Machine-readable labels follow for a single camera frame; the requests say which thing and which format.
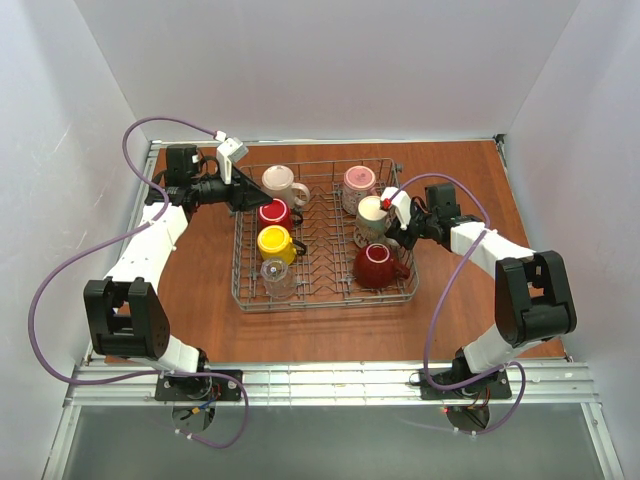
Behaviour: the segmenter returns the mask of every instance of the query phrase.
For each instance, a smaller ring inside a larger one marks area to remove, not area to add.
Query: black mounting plate
[[[223,373],[230,377],[237,379],[239,382],[242,382],[242,370],[208,370],[211,373]],[[210,377],[213,385],[217,385],[220,391],[220,397],[218,397],[219,402],[237,402],[242,398],[242,392],[240,388],[236,385],[235,388],[229,388],[229,382],[226,380],[222,380],[215,377]],[[167,379],[158,377],[158,382],[156,383],[156,394],[154,398],[159,402],[198,402],[203,401],[206,402],[211,398],[211,395],[207,395],[199,400],[194,400],[182,392],[177,387],[169,386],[167,383]]]
[[[438,374],[433,375],[433,377],[436,383],[442,383],[441,381],[438,381]],[[487,387],[489,387],[489,390],[491,391],[491,399],[508,400],[512,396],[506,372],[497,372],[495,379],[489,382],[483,382],[482,384],[479,383],[477,387],[475,385],[471,385],[469,388],[465,389],[467,393],[466,395],[461,392],[461,390],[436,390],[425,380],[424,370],[418,371],[418,378],[420,382],[420,398],[422,400],[460,400],[463,398],[473,398],[478,392],[480,392],[480,400],[484,400],[484,391]]]

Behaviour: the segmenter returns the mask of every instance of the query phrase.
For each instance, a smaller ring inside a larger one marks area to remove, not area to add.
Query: wooden table
[[[215,154],[213,150],[206,153]],[[424,172],[454,176],[488,210],[493,228],[527,245],[507,178],[490,141],[455,143],[258,146],[242,164],[391,157],[404,165],[400,181]],[[160,152],[156,171],[164,169]],[[424,196],[427,182],[412,185]],[[458,192],[464,213],[479,215]],[[414,252],[420,275],[415,297],[404,305],[298,312],[244,313],[231,296],[234,220],[224,205],[202,207],[171,255],[159,296],[172,334],[203,348],[213,362],[395,361],[422,358],[436,301],[460,257],[434,242],[419,241]],[[432,359],[453,358],[493,320],[493,280],[469,264],[443,309]],[[530,357],[564,356],[559,340],[531,351]]]

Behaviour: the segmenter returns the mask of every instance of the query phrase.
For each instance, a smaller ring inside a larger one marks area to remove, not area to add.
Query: wire rack
[[[411,251],[400,249],[398,259],[410,269],[406,280],[397,280],[381,290],[366,289],[353,277],[353,261],[359,248],[353,241],[355,216],[342,209],[344,173],[364,165],[376,173],[377,189],[398,186],[402,170],[390,158],[287,163],[297,182],[311,191],[303,208],[304,221],[295,227],[293,238],[307,245],[307,254],[298,256],[290,268],[296,293],[286,299],[272,299],[260,276],[262,257],[257,247],[257,211],[236,214],[231,293],[247,312],[303,310],[320,307],[356,307],[404,303],[418,288],[418,272]],[[259,185],[271,165],[247,165],[241,170]]]

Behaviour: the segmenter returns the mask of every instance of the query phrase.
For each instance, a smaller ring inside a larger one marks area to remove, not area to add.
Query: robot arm
[[[217,157],[222,148],[222,156],[235,162],[238,141],[229,140],[218,147]],[[216,161],[219,167],[224,165],[221,160]],[[204,165],[195,145],[167,148],[164,177],[171,205],[157,222],[131,239],[104,279],[87,283],[84,301],[97,353],[133,359],[161,371],[202,371],[206,354],[170,334],[169,321],[156,295],[162,270],[201,205],[226,202],[236,212],[272,201],[232,165],[219,168],[215,174],[202,174]],[[162,196],[150,190],[145,203],[140,225],[149,222],[162,208]]]
[[[472,215],[462,215],[455,189],[445,183],[427,187],[425,204],[406,192],[387,188],[382,208],[394,209],[395,219],[386,236],[411,249],[418,238],[435,240],[464,255],[485,233],[470,260],[495,279],[495,325],[463,347],[457,378],[507,363],[522,352],[576,328],[576,313],[562,257],[553,251],[538,253],[516,245]],[[542,290],[531,296],[530,287]]]

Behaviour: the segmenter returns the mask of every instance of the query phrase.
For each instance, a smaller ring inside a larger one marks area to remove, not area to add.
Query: white mug handle
[[[296,206],[302,207],[303,205],[309,203],[309,200],[311,200],[311,192],[306,185],[303,185],[302,183],[292,183],[291,190],[299,190],[305,197],[304,200],[298,196],[294,197],[293,202],[296,204]]]

